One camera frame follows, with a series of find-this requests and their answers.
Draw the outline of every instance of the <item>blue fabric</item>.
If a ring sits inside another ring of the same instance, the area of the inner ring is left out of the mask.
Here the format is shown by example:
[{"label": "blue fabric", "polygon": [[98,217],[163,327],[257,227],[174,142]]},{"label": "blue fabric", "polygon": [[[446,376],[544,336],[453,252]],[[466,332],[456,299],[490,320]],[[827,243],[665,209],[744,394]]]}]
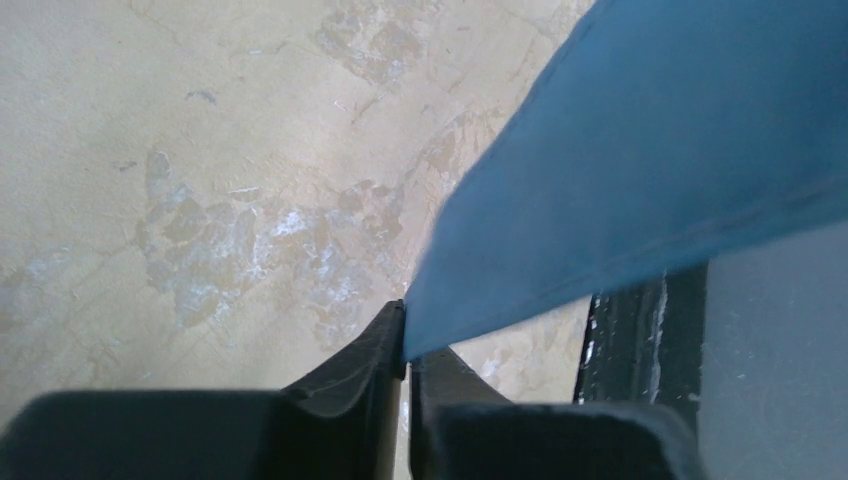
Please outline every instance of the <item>blue fabric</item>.
[{"label": "blue fabric", "polygon": [[848,214],[848,2],[600,0],[445,202],[417,357]]}]

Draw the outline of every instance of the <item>stone floor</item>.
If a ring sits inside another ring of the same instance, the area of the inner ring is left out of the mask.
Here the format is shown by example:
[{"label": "stone floor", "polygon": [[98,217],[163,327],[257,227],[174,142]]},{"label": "stone floor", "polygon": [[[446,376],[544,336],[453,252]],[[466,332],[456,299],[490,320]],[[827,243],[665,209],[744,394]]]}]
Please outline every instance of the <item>stone floor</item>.
[{"label": "stone floor", "polygon": [[[588,5],[2,2],[0,424],[51,389],[315,367],[403,296]],[[568,400],[586,308],[457,348],[511,398]]]}]

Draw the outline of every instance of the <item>beige floor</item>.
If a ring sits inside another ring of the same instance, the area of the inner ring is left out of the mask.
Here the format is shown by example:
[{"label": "beige floor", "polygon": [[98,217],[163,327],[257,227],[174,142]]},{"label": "beige floor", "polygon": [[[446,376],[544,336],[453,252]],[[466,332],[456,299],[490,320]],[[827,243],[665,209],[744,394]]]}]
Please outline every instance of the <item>beige floor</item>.
[{"label": "beige floor", "polygon": [[[0,424],[51,389],[275,388],[323,361],[403,295],[588,3],[0,2]],[[564,400],[585,311],[459,350]]]}]

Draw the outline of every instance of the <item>gray surface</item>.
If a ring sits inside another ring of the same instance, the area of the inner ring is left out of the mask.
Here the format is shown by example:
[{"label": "gray surface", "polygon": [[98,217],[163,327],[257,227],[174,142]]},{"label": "gray surface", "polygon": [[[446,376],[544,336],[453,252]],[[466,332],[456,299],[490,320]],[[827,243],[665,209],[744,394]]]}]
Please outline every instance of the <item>gray surface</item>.
[{"label": "gray surface", "polygon": [[701,451],[713,479],[848,476],[848,224],[710,264]]},{"label": "gray surface", "polygon": [[407,358],[848,214],[848,2],[600,0],[436,221]]}]

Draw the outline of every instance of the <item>black border strip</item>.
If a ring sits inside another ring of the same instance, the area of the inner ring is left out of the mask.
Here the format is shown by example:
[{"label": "black border strip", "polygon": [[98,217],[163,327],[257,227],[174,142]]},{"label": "black border strip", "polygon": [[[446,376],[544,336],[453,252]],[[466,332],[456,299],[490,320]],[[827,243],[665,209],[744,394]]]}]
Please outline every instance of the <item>black border strip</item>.
[{"label": "black border strip", "polygon": [[592,299],[574,402],[666,405],[697,431],[707,265]]}]

